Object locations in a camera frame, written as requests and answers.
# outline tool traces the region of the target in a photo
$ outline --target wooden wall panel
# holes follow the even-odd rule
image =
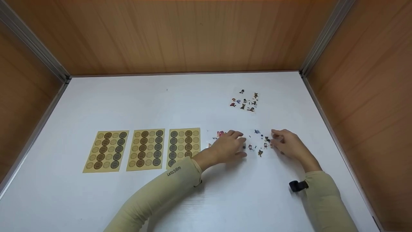
[[[0,22],[0,182],[61,86]]]
[[[357,0],[309,82],[384,229],[412,231],[412,2]]]
[[[72,75],[298,70],[336,0],[7,0]]]

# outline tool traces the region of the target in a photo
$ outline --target white tabletop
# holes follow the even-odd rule
[[[258,91],[256,113],[229,107],[237,88]],[[74,78],[0,200],[2,231],[102,231],[120,206],[166,170],[82,173],[99,130],[201,128],[201,147],[217,130],[287,128],[338,185],[359,231],[378,231],[298,72]],[[299,195],[295,162],[265,150],[239,165],[218,165],[203,183],[146,223],[148,231],[313,231]]]

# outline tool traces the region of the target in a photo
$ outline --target beige sleeve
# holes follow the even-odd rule
[[[178,198],[201,179],[199,165],[190,157],[175,163],[133,194],[120,208],[105,232],[139,231],[145,221],[165,203]]]
[[[357,232],[332,177],[323,171],[306,173],[305,190],[311,218],[321,232]]]

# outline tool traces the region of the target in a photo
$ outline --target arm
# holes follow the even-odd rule
[[[322,232],[357,232],[355,223],[340,197],[339,190],[319,162],[296,134],[288,130],[272,130],[271,144],[282,154],[297,159],[306,172],[305,190],[314,226]]]
[[[175,163],[133,194],[120,208],[105,232],[136,232],[145,221],[165,203],[178,199],[201,181],[201,174],[207,168],[241,159],[245,152],[238,152],[246,138],[243,134],[230,130],[222,135],[212,147],[193,158],[186,157]]]

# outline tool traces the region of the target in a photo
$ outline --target small character sticker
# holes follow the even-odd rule
[[[219,138],[219,137],[222,136],[224,133],[225,133],[225,132],[224,132],[223,130],[221,130],[221,131],[218,131],[216,134],[218,135],[218,138]]]

